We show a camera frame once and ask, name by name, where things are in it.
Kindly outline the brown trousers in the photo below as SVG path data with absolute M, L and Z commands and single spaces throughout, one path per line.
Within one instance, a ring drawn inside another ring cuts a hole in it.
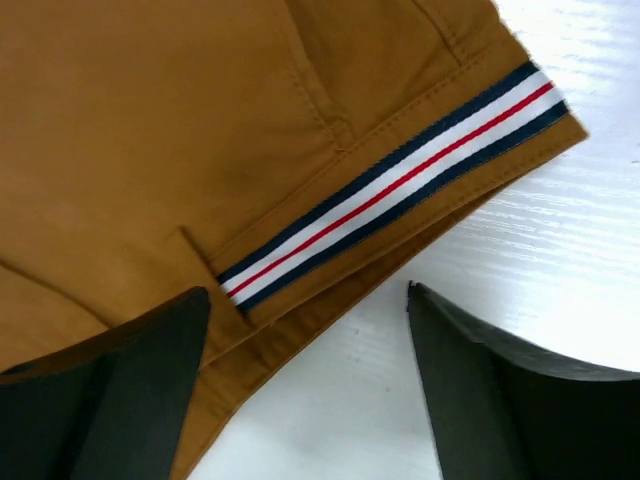
M 585 136 L 490 1 L 5 1 L 1 364 L 204 287 L 183 479 L 351 307 Z

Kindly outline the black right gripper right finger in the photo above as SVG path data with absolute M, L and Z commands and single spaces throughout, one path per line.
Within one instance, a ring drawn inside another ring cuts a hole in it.
M 407 313 L 446 479 L 635 479 L 639 376 L 568 357 L 417 282 Z

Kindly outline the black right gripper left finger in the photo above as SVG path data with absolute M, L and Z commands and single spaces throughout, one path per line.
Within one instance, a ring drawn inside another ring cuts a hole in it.
M 1 374 L 4 479 L 167 479 L 210 316 L 202 287 Z

